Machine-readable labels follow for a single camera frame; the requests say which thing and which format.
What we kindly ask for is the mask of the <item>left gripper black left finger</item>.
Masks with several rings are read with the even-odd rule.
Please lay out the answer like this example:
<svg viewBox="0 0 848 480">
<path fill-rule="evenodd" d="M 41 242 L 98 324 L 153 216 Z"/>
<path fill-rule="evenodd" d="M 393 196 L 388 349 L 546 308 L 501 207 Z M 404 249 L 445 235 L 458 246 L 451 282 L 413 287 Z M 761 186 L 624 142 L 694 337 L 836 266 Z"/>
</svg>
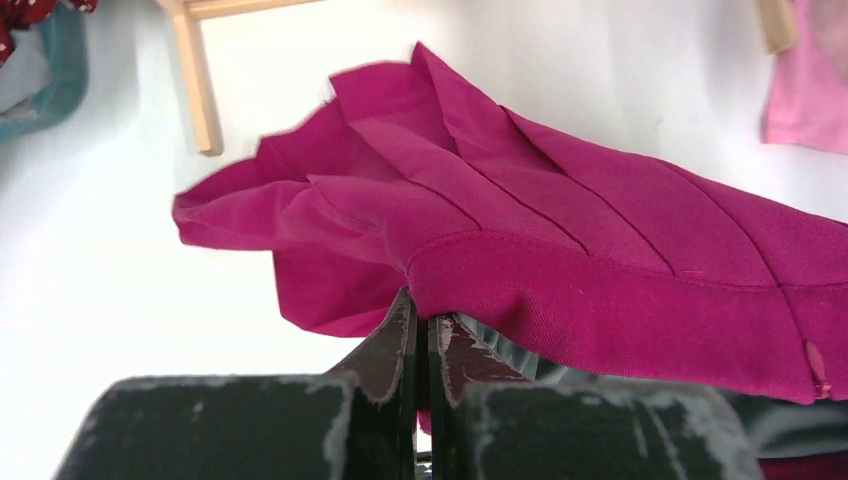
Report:
<svg viewBox="0 0 848 480">
<path fill-rule="evenodd" d="M 371 403 L 388 403 L 411 371 L 416 384 L 416 350 L 419 319 L 407 288 L 401 288 L 380 325 L 328 375 L 352 375 Z"/>
</svg>

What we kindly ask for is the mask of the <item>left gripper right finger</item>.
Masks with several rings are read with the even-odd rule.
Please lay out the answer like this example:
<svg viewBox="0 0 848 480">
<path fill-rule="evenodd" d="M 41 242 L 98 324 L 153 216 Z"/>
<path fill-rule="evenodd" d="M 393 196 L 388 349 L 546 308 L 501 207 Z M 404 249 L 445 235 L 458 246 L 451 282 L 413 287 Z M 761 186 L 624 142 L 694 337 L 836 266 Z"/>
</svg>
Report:
<svg viewBox="0 0 848 480">
<path fill-rule="evenodd" d="M 448 406 L 457 406 L 470 385 L 527 381 L 455 315 L 428 321 L 427 356 L 432 405 L 437 393 Z"/>
</svg>

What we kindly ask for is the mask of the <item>magenta garment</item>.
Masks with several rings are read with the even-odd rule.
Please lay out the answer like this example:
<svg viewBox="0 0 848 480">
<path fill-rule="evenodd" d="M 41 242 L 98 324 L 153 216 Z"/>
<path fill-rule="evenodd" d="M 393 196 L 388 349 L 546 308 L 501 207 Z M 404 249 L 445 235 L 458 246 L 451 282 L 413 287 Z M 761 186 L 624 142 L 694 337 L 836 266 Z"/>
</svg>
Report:
<svg viewBox="0 0 848 480">
<path fill-rule="evenodd" d="M 179 193 L 181 241 L 269 251 L 299 328 L 407 288 L 576 370 L 727 390 L 769 479 L 847 475 L 847 227 L 497 104 L 422 44 Z"/>
</svg>

